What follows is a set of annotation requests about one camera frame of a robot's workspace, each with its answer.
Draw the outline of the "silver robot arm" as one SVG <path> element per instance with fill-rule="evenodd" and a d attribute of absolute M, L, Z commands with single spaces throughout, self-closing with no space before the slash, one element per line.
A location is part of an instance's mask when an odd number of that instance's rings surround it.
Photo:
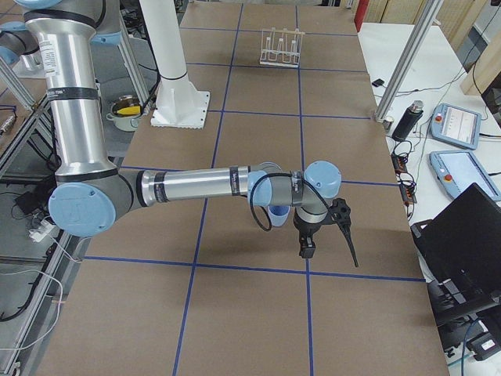
<path fill-rule="evenodd" d="M 91 40 L 120 27 L 115 1 L 24 1 L 23 18 L 36 36 L 61 165 L 49 213 L 62 230 L 92 237 L 120 217 L 156 203 L 245 197 L 251 207 L 292 207 L 300 256 L 314 255 L 313 236 L 323 226 L 350 233 L 350 209 L 338 197 L 341 174 L 327 161 L 284 172 L 265 162 L 184 172 L 121 172 L 109 160 L 92 63 Z"/>
<path fill-rule="evenodd" d="M 20 61 L 22 56 L 39 52 L 36 37 L 24 22 L 10 21 L 1 25 L 1 58 L 10 66 Z"/>

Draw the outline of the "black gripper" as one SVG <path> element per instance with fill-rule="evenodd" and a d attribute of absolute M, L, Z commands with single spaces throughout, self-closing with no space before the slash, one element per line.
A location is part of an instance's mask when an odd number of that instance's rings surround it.
<path fill-rule="evenodd" d="M 294 226 L 299 232 L 300 251 L 302 258 L 312 257 L 315 253 L 315 242 L 311 236 L 321 229 L 322 226 L 333 224 L 333 220 L 327 212 L 312 214 L 298 207 L 294 212 Z"/>

